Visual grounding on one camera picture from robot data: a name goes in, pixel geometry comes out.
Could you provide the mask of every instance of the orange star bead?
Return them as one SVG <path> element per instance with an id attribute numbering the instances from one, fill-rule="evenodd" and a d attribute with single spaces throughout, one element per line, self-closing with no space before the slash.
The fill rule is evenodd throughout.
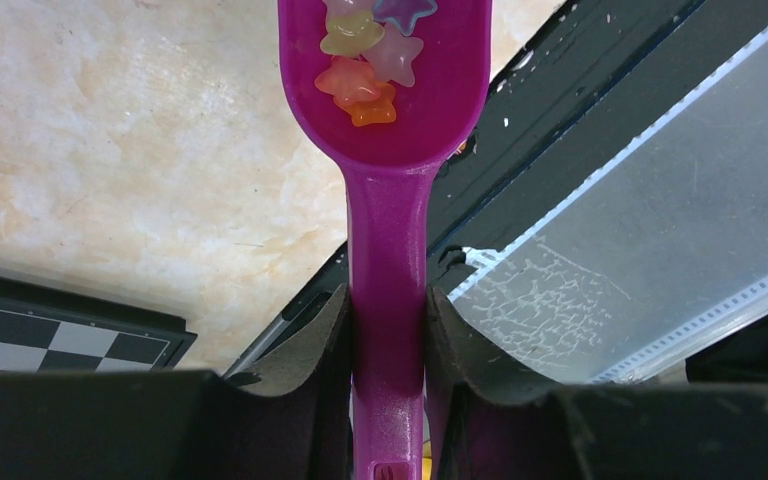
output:
<path id="1" fill-rule="evenodd" d="M 373 123 L 393 123 L 396 121 L 396 108 L 393 99 L 396 98 L 396 87 L 389 83 L 377 83 L 381 90 L 381 96 L 369 102 L 357 102 L 349 106 L 342 106 L 334 98 L 344 112 L 352 116 L 352 125 L 364 127 Z"/>
<path id="2" fill-rule="evenodd" d="M 332 57 L 331 67 L 319 74 L 314 83 L 321 92 L 333 95 L 340 108 L 381 96 L 372 66 L 346 57 Z"/>

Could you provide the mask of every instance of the chessboard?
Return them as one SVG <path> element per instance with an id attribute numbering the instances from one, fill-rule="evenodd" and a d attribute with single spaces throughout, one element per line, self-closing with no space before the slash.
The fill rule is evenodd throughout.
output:
<path id="1" fill-rule="evenodd" d="M 195 340 L 183 319 L 0 279 L 0 371 L 145 371 Z"/>

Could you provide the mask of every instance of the clear plastic container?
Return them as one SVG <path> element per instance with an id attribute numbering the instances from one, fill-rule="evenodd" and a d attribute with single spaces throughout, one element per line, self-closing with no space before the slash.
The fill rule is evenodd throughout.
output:
<path id="1" fill-rule="evenodd" d="M 768 29 L 450 298 L 529 367 L 638 381 L 768 313 Z"/>

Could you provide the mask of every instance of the marble surface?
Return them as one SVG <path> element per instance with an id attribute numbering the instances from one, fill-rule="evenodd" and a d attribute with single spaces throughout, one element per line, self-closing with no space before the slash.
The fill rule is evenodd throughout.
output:
<path id="1" fill-rule="evenodd" d="M 495 2 L 494 72 L 559 3 Z M 270 0 L 0 0 L 0 275 L 183 316 L 180 365 L 227 368 L 346 237 L 277 46 Z"/>

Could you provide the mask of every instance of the black and white checkered pattern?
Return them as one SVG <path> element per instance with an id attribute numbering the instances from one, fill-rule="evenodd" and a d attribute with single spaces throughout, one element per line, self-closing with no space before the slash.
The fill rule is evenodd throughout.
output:
<path id="1" fill-rule="evenodd" d="M 149 370 L 170 342 L 147 335 L 0 310 L 0 371 Z"/>

